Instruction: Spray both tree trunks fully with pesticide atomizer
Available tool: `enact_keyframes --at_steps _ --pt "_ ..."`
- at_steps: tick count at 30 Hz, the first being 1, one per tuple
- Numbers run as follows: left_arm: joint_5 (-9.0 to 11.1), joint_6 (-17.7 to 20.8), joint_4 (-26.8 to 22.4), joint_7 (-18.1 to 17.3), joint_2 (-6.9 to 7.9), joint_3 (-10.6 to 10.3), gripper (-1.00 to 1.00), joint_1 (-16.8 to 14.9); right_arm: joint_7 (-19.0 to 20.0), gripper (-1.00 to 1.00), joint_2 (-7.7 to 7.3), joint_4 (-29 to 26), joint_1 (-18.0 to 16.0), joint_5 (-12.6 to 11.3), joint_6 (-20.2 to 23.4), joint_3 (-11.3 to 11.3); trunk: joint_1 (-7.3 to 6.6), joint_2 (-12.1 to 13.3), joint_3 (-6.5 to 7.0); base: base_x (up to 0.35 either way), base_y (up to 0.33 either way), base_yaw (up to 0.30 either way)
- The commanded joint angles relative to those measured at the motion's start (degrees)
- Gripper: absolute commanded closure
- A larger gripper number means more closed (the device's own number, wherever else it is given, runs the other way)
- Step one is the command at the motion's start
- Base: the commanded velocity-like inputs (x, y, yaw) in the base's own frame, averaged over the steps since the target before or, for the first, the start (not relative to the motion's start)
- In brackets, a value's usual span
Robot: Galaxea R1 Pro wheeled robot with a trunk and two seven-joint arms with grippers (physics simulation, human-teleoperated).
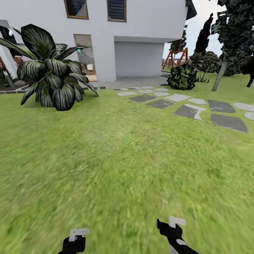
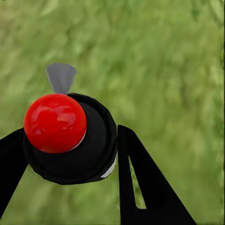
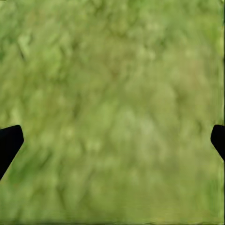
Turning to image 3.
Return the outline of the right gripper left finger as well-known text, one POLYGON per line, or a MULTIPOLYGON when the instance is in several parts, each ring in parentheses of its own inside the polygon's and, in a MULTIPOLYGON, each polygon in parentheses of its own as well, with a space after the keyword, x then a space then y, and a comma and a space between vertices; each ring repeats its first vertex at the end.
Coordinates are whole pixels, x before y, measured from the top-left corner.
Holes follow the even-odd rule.
POLYGON ((0 130, 0 180, 24 143, 20 125, 0 130))

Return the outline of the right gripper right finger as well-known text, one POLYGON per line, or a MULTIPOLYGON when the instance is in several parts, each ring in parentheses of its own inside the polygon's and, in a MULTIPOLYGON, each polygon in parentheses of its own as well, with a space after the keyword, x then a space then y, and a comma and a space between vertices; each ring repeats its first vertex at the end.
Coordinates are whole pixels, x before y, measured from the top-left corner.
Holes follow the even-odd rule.
POLYGON ((225 161, 225 126, 214 125, 210 141, 225 161))

